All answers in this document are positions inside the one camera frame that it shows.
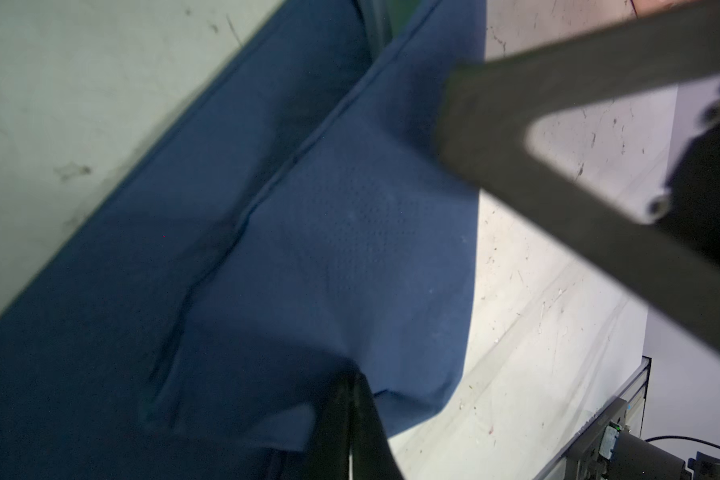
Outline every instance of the green object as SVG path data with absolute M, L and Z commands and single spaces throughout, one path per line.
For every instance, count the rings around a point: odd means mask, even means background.
M 421 0 L 358 0 L 371 55 L 376 58 L 400 34 Z
M 421 0 L 387 0 L 387 13 L 392 24 L 392 36 L 396 37 L 408 24 Z

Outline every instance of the metal frame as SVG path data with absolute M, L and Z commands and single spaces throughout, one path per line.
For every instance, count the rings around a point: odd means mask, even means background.
M 720 0 L 460 68 L 438 123 L 440 159 L 720 351 L 720 268 L 634 224 L 525 147 L 545 114 L 719 72 Z

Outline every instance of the white table surface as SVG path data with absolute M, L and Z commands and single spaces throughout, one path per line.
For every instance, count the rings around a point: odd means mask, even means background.
M 0 0 L 0 311 L 278 0 Z M 490 0 L 497 58 L 633 16 L 624 0 Z M 640 216 L 675 90 L 542 119 L 529 144 Z M 407 478 L 532 478 L 640 364 L 646 306 L 480 198 L 464 378 L 392 439 Z

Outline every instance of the scratched surface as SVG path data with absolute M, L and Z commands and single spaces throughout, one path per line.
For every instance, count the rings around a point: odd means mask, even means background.
M 0 310 L 277 3 L 0 1 Z M 632 14 L 624 0 L 491 0 L 487 56 Z M 673 109 L 672 90 L 583 106 L 528 140 L 639 215 Z M 641 302 L 487 195 L 479 221 L 464 380 L 392 440 L 407 478 L 532 478 L 640 362 Z
M 492 0 L 487 58 L 628 21 L 627 2 Z M 637 221 L 666 171 L 676 89 L 549 115 L 529 148 Z M 640 364 L 646 306 L 489 195 L 464 378 L 392 439 L 406 478 L 533 478 Z
M 278 0 L 0 0 L 0 311 Z

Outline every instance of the blue cloth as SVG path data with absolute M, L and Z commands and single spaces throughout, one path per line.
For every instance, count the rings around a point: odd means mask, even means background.
M 431 132 L 483 46 L 480 0 L 374 63 L 354 2 L 289 0 L 0 318 L 0 478 L 260 478 L 347 368 L 390 434 L 442 408 L 478 196 Z

